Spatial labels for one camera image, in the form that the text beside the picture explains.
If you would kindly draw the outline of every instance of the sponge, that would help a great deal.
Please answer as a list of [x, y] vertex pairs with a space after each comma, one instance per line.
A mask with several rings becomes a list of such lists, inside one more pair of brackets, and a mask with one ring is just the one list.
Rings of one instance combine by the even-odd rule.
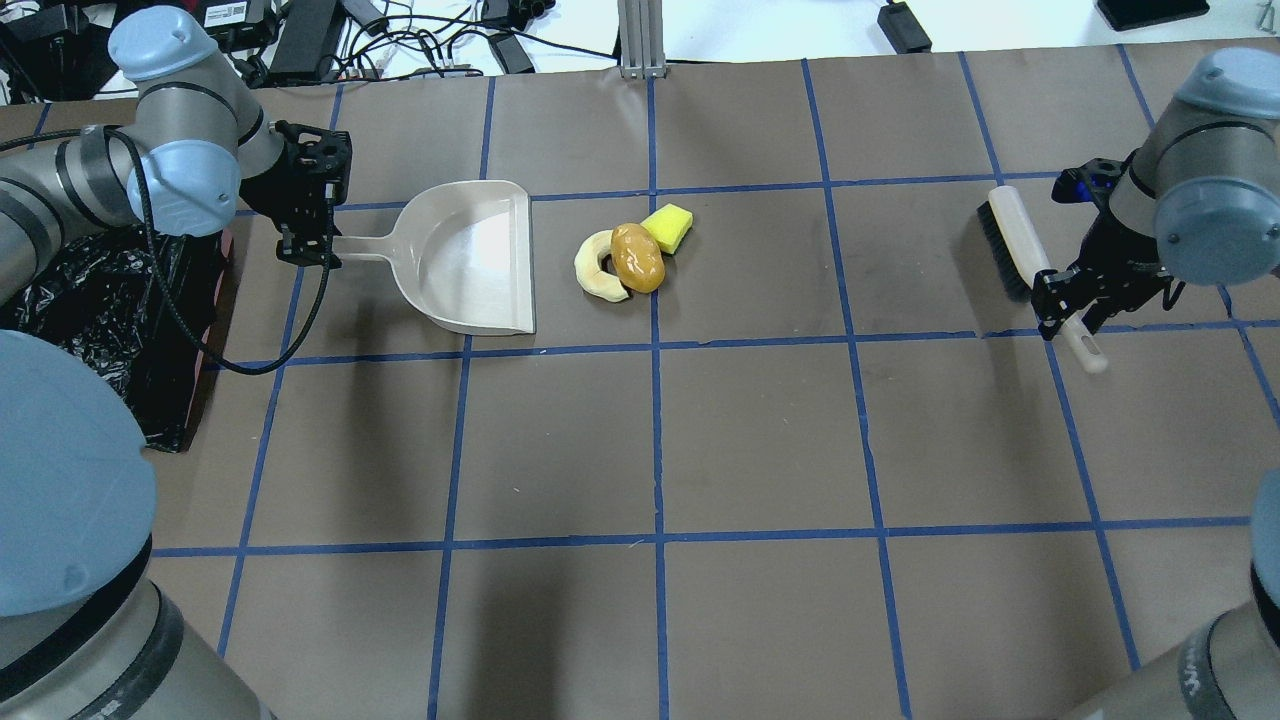
[[677, 205], [663, 205], [658, 211], [640, 223], [658, 241], [658, 247], [667, 255], [675, 255], [680, 241], [694, 225], [694, 214]]

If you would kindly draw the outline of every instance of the brush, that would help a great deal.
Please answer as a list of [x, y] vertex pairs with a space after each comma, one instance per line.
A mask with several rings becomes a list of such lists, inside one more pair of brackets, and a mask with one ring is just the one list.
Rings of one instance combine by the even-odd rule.
[[[1001, 186], [988, 192], [987, 201], [978, 208], [978, 219], [991, 243], [1005, 295], [1018, 302], [1029, 301], [1036, 273], [1050, 269], [1050, 263], [1018, 190]], [[1107, 369], [1107, 356], [1098, 348], [1093, 333], [1084, 327], [1078, 313], [1062, 320], [1060, 334], [1066, 338], [1068, 347], [1087, 373]]]

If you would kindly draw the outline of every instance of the power adapter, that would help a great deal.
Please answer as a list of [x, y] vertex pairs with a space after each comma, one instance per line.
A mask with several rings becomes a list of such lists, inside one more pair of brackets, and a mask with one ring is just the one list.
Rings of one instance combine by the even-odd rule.
[[915, 13], [906, 6], [906, 3], [893, 3], [881, 5], [876, 23], [884, 31], [884, 37], [893, 46], [899, 55], [908, 53], [928, 53], [933, 49], [933, 41], [920, 27], [920, 20], [915, 19]]
[[502, 67], [502, 72], [508, 76], [536, 73], [534, 61], [520, 45], [520, 38], [509, 32], [495, 32], [489, 36], [489, 49]]

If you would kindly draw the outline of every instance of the dustpan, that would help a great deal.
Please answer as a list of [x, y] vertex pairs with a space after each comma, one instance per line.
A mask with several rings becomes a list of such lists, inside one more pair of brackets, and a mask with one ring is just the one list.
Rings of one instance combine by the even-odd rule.
[[532, 333], [529, 193], [507, 181], [420, 192], [385, 237], [333, 238], [343, 261], [385, 260], [404, 300], [465, 334]]

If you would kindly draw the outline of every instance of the black bristles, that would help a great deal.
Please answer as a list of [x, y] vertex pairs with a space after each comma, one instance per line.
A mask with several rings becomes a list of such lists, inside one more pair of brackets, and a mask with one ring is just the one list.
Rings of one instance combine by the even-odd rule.
[[991, 245], [991, 255], [996, 259], [996, 270], [1000, 273], [1000, 282], [1005, 286], [1005, 295], [1014, 302], [1030, 302], [1032, 288], [1018, 272], [1014, 256], [1005, 245], [1005, 234], [1000, 232], [1000, 223], [996, 222], [996, 213], [991, 209], [991, 202], [978, 206], [978, 222], [982, 223], [982, 234], [987, 236]]

